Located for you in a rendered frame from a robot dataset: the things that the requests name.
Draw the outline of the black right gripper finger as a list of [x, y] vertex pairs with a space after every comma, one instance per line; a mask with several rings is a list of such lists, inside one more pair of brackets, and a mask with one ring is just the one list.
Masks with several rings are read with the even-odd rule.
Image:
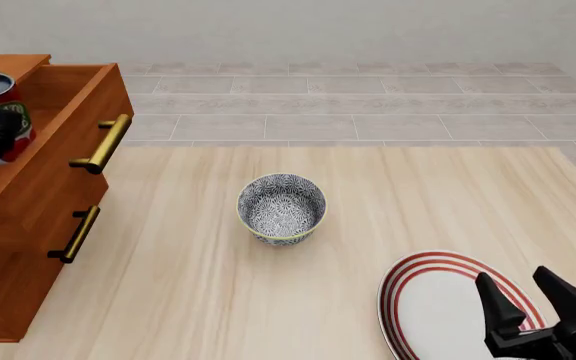
[[556, 311], [560, 322], [576, 325], [576, 287], [545, 266], [538, 266], [532, 278]]
[[499, 290], [493, 278], [480, 272], [475, 279], [487, 333], [519, 333], [526, 314]]

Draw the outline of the wooden cabinet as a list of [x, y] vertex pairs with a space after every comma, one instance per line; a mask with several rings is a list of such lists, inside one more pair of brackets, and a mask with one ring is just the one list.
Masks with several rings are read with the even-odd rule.
[[[21, 80], [42, 65], [54, 64], [49, 56], [43, 54], [0, 54], [0, 73], [12, 77], [17, 87]], [[103, 172], [92, 175], [83, 168], [69, 167], [58, 173], [22, 176], [6, 190], [21, 190], [35, 183], [60, 184], [77, 175], [104, 177]], [[37, 255], [0, 255], [0, 342], [16, 342], [24, 337], [64, 265], [57, 259]]]

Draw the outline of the blue white patterned bowl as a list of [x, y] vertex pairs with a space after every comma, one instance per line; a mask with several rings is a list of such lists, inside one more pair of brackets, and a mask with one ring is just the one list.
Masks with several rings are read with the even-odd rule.
[[272, 173], [240, 191], [237, 215], [252, 235], [267, 245], [291, 246], [311, 236], [327, 213], [323, 191], [310, 179]]

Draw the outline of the wooden cabinet drawer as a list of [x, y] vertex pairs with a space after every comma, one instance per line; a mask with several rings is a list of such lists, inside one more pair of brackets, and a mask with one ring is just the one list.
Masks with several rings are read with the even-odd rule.
[[103, 176], [77, 175], [60, 184], [35, 183], [4, 191], [0, 195], [0, 255], [47, 257], [48, 251], [63, 249], [80, 222], [72, 213], [99, 206], [107, 189]]
[[25, 175], [58, 173], [89, 158], [108, 130], [98, 123], [134, 112], [118, 65], [42, 65], [18, 84], [36, 131], [19, 158], [0, 164], [0, 194]]

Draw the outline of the white plate with red rings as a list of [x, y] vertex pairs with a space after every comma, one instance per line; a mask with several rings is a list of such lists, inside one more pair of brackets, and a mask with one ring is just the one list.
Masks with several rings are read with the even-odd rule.
[[529, 296], [488, 264], [452, 251], [419, 251], [394, 263], [378, 290], [379, 322], [394, 358], [519, 360], [494, 359], [484, 343], [484, 311], [475, 285], [482, 272], [526, 314], [520, 330], [545, 328]]

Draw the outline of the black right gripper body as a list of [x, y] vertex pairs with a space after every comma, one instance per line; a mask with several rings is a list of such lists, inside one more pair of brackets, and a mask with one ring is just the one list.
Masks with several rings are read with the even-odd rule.
[[576, 360], [576, 323], [503, 336], [493, 331], [484, 340], [494, 358]]

